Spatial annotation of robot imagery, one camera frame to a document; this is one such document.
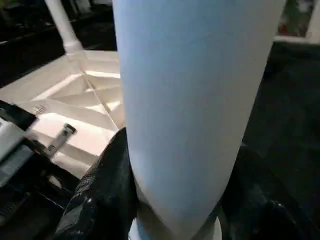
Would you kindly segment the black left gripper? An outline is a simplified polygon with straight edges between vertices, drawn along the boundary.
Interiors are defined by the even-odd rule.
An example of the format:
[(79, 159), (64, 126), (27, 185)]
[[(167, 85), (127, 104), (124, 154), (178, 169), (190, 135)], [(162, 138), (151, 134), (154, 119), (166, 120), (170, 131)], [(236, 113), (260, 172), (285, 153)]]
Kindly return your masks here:
[(80, 180), (53, 163), (76, 129), (66, 124), (49, 147), (28, 133), (37, 120), (15, 104), (0, 102), (0, 219), (8, 221), (32, 198), (39, 197), (64, 211)]

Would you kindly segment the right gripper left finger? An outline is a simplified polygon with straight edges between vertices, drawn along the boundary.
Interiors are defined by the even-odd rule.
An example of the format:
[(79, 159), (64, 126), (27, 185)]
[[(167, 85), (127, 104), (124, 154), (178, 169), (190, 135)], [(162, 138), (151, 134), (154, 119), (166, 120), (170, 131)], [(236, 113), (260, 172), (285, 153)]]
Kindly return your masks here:
[(127, 132), (122, 128), (81, 178), (52, 238), (127, 240), (138, 205)]

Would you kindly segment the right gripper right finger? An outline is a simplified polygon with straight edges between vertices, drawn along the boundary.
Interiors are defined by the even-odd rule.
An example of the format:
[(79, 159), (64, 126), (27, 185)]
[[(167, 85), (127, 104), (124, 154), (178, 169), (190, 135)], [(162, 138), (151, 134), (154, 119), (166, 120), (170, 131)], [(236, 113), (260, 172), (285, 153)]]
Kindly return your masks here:
[(224, 240), (318, 240), (320, 229), (260, 156), (241, 146), (221, 200)]

